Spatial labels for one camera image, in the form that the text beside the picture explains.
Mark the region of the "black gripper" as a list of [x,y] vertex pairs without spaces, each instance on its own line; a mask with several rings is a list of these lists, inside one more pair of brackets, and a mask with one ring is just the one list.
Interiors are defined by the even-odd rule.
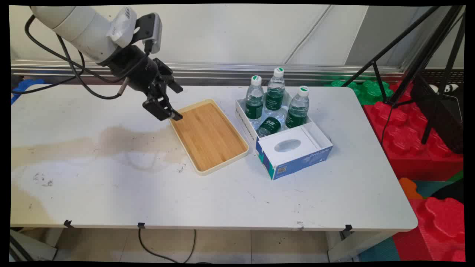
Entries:
[[133,44],[117,48],[99,65],[107,66],[116,78],[123,80],[117,96],[129,86],[147,96],[142,106],[158,120],[182,120],[183,115],[172,108],[166,90],[181,93],[183,88],[176,82],[171,68],[159,59],[151,59]]

